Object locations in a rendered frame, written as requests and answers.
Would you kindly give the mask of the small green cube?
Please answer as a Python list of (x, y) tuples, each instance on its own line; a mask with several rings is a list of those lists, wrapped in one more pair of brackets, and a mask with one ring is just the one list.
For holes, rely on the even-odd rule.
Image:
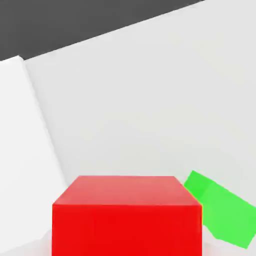
[(214, 238), (247, 249), (256, 235), (256, 207), (204, 175), (191, 171), (184, 187), (202, 205), (203, 225)]

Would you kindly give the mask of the small red cube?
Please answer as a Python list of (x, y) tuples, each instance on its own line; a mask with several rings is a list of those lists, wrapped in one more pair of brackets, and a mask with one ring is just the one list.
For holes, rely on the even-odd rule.
[(173, 176), (79, 176), (52, 205), (52, 256), (203, 256), (202, 206)]

